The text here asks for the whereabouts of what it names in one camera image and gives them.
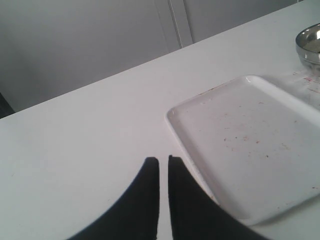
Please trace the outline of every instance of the table surface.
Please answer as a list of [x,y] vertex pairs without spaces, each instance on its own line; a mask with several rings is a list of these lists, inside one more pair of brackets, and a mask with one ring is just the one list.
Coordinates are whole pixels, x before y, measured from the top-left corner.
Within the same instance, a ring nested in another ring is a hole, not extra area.
[[[115,203],[148,156],[160,163],[158,239],[171,239],[168,156],[184,156],[166,112],[241,75],[301,69],[295,37],[320,22],[319,8],[302,1],[1,119],[0,239],[72,236]],[[315,198],[253,229],[317,239],[319,221]]]

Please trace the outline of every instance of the metal bowl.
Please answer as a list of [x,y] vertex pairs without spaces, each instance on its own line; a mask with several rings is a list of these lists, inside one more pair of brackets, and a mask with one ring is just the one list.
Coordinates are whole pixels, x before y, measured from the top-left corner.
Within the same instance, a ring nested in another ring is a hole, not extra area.
[[295,43],[301,63],[320,77],[320,23],[300,32]]

